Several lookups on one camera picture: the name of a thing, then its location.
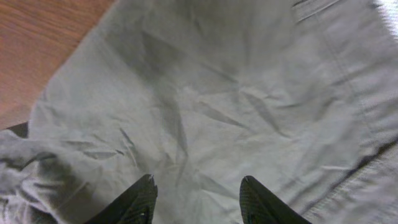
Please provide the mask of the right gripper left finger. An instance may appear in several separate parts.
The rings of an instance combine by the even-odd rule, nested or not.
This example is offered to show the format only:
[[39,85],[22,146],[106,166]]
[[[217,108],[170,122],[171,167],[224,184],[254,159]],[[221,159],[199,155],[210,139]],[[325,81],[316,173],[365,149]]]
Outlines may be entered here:
[[154,176],[143,175],[85,224],[151,224],[157,196]]

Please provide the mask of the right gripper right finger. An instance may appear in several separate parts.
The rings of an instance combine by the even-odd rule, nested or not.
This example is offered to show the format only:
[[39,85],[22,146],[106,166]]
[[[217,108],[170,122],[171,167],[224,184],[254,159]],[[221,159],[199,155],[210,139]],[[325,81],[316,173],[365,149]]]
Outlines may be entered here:
[[239,206],[244,224],[311,224],[251,175],[241,181]]

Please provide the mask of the grey shorts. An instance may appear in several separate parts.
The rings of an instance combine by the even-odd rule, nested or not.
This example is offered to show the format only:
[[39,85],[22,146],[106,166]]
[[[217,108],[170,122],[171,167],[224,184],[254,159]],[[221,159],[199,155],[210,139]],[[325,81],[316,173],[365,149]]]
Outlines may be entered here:
[[2,223],[397,222],[397,2],[118,1],[1,132]]

